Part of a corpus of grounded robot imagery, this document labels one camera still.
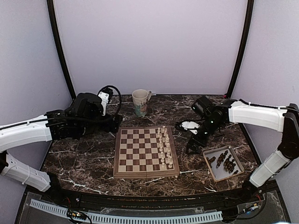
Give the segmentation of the metal tray with wooden rim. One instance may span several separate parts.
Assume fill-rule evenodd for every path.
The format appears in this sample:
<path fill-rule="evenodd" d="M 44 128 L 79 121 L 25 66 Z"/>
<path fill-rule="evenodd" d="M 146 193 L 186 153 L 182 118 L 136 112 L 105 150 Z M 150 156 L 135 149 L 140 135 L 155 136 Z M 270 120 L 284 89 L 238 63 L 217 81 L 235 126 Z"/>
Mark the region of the metal tray with wooden rim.
<path fill-rule="evenodd" d="M 206 150 L 203 156 L 216 182 L 240 175 L 245 171 L 231 146 Z"/>

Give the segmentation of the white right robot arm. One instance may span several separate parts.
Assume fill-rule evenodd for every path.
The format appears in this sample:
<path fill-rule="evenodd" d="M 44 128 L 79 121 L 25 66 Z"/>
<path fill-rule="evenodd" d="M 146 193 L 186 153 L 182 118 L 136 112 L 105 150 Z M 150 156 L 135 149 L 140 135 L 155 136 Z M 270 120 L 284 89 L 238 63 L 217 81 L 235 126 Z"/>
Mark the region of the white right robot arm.
<path fill-rule="evenodd" d="M 214 103 L 202 96 L 195 100 L 191 109 L 199 115 L 199 120 L 183 121 L 180 126 L 192 133 L 186 148 L 195 153 L 200 147 L 205 147 L 208 138 L 226 123 L 268 130 L 280 137 L 274 151 L 242 184 L 238 198 L 244 203 L 255 197 L 259 188 L 299 157 L 299 108 L 296 104 L 259 105 L 231 98 Z"/>

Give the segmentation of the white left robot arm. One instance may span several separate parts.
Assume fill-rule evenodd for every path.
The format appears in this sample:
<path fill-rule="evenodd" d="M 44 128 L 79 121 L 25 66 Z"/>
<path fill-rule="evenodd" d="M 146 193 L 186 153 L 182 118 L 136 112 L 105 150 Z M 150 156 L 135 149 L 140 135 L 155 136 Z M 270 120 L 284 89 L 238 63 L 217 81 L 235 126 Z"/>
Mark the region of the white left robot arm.
<path fill-rule="evenodd" d="M 65 110 L 54 110 L 34 119 L 0 128 L 0 174 L 47 192 L 55 203 L 63 203 L 66 193 L 61 190 L 55 174 L 46 173 L 14 158 L 8 150 L 36 142 L 73 138 L 79 140 L 97 130 L 116 133 L 122 121 L 118 112 L 107 113 L 113 96 L 112 86 L 98 94 L 80 93 Z"/>

